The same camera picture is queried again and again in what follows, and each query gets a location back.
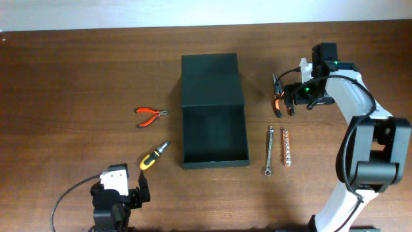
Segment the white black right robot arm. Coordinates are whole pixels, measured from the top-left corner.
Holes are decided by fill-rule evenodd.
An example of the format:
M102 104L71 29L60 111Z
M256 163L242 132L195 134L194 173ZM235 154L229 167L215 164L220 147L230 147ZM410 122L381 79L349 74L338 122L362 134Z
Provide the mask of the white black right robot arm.
M311 110L335 103L348 124L336 157L337 185L325 207L295 231L353 231L366 205L402 180L411 123L375 100L356 65L339 60L335 43L315 45L312 61L301 59L293 71L301 74L301 82L282 86L281 77L273 76L277 117L281 101L290 115L298 104Z

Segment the silver ring wrench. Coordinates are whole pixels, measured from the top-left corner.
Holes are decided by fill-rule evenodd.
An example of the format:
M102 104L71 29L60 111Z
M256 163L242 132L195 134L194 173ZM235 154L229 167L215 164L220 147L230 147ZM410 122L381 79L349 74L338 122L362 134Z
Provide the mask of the silver ring wrench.
M271 161L272 161L272 144L273 144L273 137L274 137L274 127L268 127L268 149L267 149L267 163L265 169L265 175L267 177L271 176Z

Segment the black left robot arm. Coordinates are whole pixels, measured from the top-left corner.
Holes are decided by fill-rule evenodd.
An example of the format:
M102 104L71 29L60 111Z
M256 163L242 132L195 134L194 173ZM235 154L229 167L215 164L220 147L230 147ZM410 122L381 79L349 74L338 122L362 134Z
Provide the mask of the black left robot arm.
M151 199L147 179L140 173L139 186L128 188L125 169L100 174L100 181L90 190L95 231L127 231L133 209Z

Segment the orange black needle-nose pliers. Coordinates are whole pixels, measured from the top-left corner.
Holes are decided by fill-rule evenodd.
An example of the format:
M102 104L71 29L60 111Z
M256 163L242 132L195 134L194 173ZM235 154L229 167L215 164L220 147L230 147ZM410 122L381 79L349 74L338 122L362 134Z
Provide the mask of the orange black needle-nose pliers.
M274 80L274 113L276 117L281 118L283 115L280 110L280 100L283 96L283 87L276 74L273 74Z

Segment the orange socket bit rail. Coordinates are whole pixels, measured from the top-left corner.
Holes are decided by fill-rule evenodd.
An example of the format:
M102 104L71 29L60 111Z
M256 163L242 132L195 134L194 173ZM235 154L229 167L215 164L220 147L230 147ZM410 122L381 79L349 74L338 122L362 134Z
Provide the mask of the orange socket bit rail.
M290 139L289 132L287 129L283 130L283 151L284 151L284 165L290 167L292 164L291 154L290 154Z

